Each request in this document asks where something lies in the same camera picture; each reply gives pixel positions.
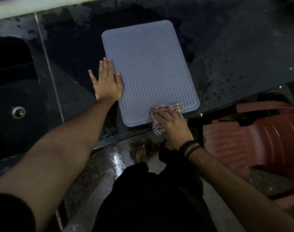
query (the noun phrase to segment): tile floor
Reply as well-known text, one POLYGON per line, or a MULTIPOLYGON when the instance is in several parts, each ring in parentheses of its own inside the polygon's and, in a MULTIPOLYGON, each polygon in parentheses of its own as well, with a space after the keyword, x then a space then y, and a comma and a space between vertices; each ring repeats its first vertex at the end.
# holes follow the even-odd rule
MULTIPOLYGON (((135 152, 139 145, 146 145, 149 171, 160 173, 165 164, 157 158, 156 151, 163 139, 148 132, 107 146, 91 156, 64 198, 70 219, 64 231, 91 231, 97 211, 110 193, 114 181, 127 166, 135 164, 135 152)), ((267 196, 294 188, 293 180, 255 169, 251 172, 251 178, 245 180, 267 196)), ((214 188, 206 182, 204 199, 219 232, 245 231, 214 188)))

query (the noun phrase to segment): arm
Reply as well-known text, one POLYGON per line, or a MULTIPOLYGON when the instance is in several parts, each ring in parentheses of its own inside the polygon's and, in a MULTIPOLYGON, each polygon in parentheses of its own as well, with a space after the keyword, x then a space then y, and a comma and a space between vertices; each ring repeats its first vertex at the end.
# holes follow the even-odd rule
MULTIPOLYGON (((185 142, 193 140, 182 115, 174 111, 158 113, 154 117, 164 126, 167 138, 176 150, 185 142)), ((196 145, 199 144, 190 146, 185 155, 196 145)), ((294 231, 293 218, 205 149, 198 148, 192 152, 189 160, 206 176, 246 231, 294 231)))
POLYGON ((117 74, 115 81, 112 62, 106 58, 103 61, 99 81, 89 71, 98 102, 43 136, 0 178, 0 193, 15 195, 29 205, 37 231, 45 229, 66 191, 85 167, 110 107, 121 97, 121 75, 117 74))

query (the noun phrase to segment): wavy ridge pattern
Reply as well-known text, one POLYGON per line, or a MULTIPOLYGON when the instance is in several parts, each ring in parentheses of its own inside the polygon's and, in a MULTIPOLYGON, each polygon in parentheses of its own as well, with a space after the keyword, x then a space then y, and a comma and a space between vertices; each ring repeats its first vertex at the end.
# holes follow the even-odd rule
POLYGON ((181 102, 183 112, 196 110, 199 99, 176 32, 168 20, 105 31, 102 40, 124 90, 119 101, 124 123, 151 122, 155 105, 181 102))

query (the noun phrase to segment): black countertop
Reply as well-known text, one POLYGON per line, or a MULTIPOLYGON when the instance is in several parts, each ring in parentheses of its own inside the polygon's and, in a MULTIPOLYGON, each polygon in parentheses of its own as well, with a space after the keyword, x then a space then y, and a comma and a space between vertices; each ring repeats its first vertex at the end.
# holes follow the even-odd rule
MULTIPOLYGON (((98 71, 105 57, 105 30, 164 19, 175 27, 200 100, 187 117, 294 80, 292 6, 271 0, 99 0, 0 20, 0 36, 28 43, 47 107, 61 112, 53 128, 96 102, 88 69, 98 71)), ((127 127, 115 103, 96 147, 149 130, 127 127)))

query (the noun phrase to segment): sink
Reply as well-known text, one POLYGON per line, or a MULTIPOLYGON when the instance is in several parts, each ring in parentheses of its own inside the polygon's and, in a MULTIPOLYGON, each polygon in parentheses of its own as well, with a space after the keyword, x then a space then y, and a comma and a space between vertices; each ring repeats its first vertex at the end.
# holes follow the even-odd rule
POLYGON ((48 132, 45 95, 28 45, 0 38, 0 159, 27 152, 48 132))

